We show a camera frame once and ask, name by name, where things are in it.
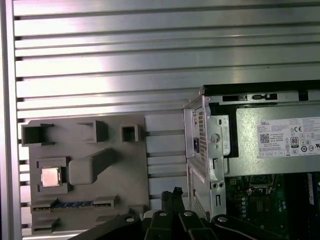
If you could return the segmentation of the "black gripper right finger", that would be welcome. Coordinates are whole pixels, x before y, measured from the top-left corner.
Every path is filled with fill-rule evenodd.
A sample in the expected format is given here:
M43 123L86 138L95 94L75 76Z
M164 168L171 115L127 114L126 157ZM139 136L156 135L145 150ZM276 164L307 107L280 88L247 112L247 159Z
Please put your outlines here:
M174 240L282 240L283 237L240 220L220 214L210 221L187 210L182 188L172 192L172 238Z

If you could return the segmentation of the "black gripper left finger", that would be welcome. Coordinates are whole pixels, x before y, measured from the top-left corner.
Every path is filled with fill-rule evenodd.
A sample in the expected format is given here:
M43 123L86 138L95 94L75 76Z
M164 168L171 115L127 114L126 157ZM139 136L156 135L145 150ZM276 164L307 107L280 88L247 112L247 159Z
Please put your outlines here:
M99 224L76 236L77 240L172 240L173 226L177 216L175 204L179 203L179 191L164 191L161 195L161 209L152 217L140 219L126 213Z

